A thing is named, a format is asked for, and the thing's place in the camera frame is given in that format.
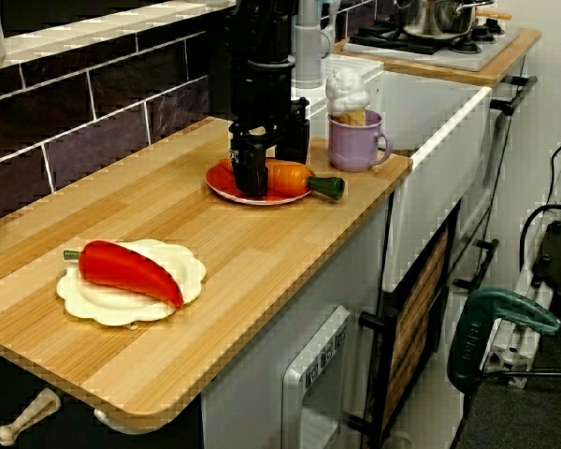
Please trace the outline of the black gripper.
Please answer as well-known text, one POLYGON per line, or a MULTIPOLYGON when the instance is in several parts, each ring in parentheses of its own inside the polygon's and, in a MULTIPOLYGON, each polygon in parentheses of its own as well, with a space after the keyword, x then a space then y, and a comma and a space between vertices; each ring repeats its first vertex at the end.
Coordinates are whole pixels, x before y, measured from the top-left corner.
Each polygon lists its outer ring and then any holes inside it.
POLYGON ((247 196, 267 195, 266 148, 249 141, 252 129, 264 128, 260 139, 278 143, 276 158, 305 164, 309 153, 309 101, 292 98, 291 59, 280 63, 231 62, 230 161, 236 187, 247 196))

